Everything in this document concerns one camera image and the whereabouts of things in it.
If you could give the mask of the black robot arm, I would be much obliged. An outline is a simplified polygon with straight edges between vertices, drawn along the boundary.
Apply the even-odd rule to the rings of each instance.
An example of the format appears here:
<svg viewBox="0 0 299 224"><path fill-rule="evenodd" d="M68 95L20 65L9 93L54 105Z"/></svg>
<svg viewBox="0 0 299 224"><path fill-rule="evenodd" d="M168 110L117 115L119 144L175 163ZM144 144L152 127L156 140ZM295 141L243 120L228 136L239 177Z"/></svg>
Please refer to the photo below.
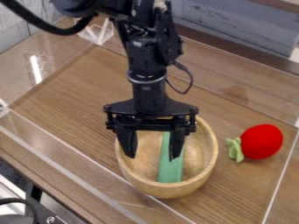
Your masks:
<svg viewBox="0 0 299 224"><path fill-rule="evenodd" d="M123 152L136 156L139 130L171 133L168 157L181 155L184 138L196 131L199 109L169 98L167 67L185 70L176 59L183 55L169 0L52 0L66 16L82 18L106 14L116 27L128 58L127 79L133 98L104 106L106 128L116 133Z"/></svg>

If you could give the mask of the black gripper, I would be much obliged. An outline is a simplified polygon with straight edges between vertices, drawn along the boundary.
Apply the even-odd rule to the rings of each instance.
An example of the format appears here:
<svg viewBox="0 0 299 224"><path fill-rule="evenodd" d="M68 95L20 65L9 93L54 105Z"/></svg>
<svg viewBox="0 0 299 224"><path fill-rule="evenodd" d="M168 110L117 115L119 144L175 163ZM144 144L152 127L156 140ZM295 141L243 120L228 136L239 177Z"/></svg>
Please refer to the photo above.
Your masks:
<svg viewBox="0 0 299 224"><path fill-rule="evenodd" d="M172 131L169 160L173 160L181 155L185 135L196 131L199 109L168 97L164 80L152 84L133 83L132 88L132 99L102 107L106 129L116 132L123 152L129 158L136 157L136 130Z"/></svg>

